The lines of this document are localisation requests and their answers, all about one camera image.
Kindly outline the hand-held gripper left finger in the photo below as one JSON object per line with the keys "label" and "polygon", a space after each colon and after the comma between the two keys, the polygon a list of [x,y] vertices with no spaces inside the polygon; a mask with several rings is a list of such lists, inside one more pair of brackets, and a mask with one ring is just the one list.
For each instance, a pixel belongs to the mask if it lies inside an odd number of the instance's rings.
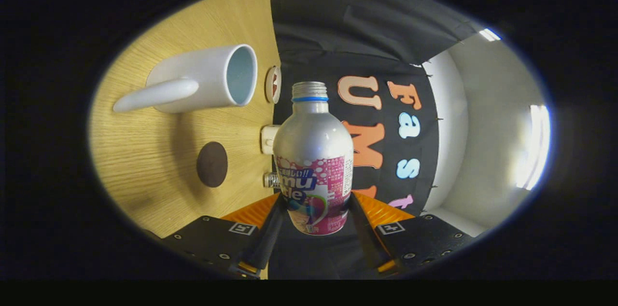
{"label": "hand-held gripper left finger", "polygon": [[285,214],[285,200],[277,193],[222,218],[201,216],[162,238],[162,243],[219,277],[258,279]]}

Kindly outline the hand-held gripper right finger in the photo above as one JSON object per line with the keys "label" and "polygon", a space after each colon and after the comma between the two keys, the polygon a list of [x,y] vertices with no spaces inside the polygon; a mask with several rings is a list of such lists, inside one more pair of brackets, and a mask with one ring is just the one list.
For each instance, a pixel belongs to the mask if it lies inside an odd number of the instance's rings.
{"label": "hand-held gripper right finger", "polygon": [[441,264],[473,237],[434,214],[413,216],[353,192],[349,211],[369,268],[379,276],[411,276]]}

